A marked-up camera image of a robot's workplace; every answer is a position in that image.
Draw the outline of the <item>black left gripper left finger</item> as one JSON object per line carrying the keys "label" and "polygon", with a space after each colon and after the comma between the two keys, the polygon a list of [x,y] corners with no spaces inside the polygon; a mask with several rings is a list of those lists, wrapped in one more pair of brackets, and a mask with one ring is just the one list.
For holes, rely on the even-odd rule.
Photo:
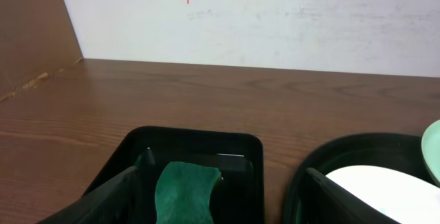
{"label": "black left gripper left finger", "polygon": [[140,223],[141,182],[131,166],[40,224]]}

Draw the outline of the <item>green scouring sponge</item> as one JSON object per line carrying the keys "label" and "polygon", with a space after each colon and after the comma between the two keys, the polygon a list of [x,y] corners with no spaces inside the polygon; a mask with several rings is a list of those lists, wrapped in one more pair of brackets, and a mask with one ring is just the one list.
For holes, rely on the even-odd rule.
{"label": "green scouring sponge", "polygon": [[210,196],[222,179],[218,168],[169,163],[155,187],[157,224],[213,224]]}

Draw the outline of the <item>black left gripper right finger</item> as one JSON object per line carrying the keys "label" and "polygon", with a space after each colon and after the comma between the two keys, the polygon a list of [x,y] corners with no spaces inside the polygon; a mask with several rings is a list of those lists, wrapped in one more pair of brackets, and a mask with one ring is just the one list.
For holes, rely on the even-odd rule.
{"label": "black left gripper right finger", "polygon": [[304,175],[300,196],[308,223],[392,224],[395,221],[373,209],[314,168]]}

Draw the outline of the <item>white plate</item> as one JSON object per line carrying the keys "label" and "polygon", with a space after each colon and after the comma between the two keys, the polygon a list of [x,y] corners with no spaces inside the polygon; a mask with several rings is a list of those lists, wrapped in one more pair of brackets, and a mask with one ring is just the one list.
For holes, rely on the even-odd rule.
{"label": "white plate", "polygon": [[439,187],[378,166],[347,166],[326,177],[398,223],[439,224]]}

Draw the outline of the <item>mint green plate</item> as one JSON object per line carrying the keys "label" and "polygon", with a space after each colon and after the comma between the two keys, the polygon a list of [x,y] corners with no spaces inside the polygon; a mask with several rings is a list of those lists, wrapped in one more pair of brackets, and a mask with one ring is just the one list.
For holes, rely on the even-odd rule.
{"label": "mint green plate", "polygon": [[439,125],[440,120],[433,122],[423,133],[421,138],[421,151],[427,171],[432,180],[439,186]]}

